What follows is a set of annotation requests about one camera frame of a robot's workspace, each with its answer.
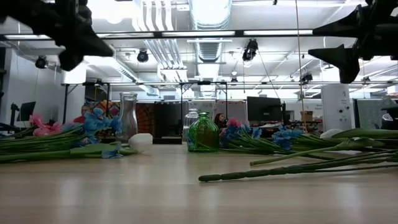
green glass bottle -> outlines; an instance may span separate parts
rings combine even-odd
[[[190,152],[216,152],[218,151],[220,134],[217,125],[209,118],[209,112],[199,113],[198,121],[194,122],[188,130],[187,146]]]

clear glass vase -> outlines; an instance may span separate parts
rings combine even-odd
[[[133,135],[138,134],[136,116],[137,93],[120,93],[120,102],[120,121],[122,131],[121,133],[116,133],[116,139],[122,143],[127,143]]]
[[[199,119],[193,123],[187,135],[190,152],[215,152],[219,148],[219,130],[209,118],[209,112],[199,113]]]
[[[197,109],[189,109],[189,113],[187,115],[185,115],[184,117],[184,128],[183,128],[183,132],[182,132],[182,141],[186,142],[187,141],[187,134],[188,134],[188,130],[189,127],[191,126],[191,124],[193,124],[194,122],[196,122],[199,118],[199,114],[198,114],[198,110]]]

